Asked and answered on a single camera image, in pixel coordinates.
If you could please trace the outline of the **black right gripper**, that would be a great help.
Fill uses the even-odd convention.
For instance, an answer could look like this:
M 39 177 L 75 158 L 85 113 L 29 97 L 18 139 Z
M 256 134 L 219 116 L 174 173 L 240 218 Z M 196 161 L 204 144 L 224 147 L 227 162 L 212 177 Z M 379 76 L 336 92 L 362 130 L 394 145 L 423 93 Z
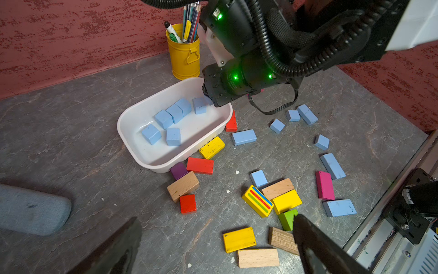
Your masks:
M 302 77 L 286 79 L 273 73 L 259 51 L 231 59 L 223 67 L 209 65 L 203 70 L 203 76 L 203 93 L 216 107 L 278 84 L 286 83 L 299 89 L 303 81 Z

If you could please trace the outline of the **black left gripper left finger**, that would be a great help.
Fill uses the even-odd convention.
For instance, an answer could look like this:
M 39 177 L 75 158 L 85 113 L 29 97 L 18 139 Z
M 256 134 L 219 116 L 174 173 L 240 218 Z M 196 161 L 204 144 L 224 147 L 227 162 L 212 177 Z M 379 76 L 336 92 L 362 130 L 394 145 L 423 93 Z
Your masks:
M 142 227 L 133 217 L 69 271 L 71 274 L 130 274 L 141 242 Z

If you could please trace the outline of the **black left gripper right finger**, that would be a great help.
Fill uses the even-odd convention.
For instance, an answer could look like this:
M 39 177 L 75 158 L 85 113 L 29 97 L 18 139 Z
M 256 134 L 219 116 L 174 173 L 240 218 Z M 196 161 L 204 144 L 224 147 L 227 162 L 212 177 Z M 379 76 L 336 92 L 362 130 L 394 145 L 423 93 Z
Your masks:
M 368 274 L 304 215 L 294 218 L 293 236 L 306 274 Z

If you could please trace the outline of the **light blue cube block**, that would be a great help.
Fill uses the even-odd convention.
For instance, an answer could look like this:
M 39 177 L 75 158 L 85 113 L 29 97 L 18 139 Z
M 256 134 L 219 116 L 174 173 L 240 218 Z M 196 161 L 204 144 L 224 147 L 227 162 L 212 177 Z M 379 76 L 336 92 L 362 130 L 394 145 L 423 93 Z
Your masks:
M 150 145 L 154 145 L 162 138 L 160 131 L 153 124 L 142 129 L 141 134 Z

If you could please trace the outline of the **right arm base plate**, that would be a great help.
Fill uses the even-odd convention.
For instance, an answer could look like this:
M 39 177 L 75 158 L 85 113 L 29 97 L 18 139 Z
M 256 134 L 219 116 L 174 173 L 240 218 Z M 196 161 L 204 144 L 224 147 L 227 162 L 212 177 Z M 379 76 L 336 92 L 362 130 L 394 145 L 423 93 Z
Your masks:
M 438 182 L 423 169 L 413 169 L 386 206 L 384 217 L 412 244 L 419 244 L 429 219 L 438 217 Z

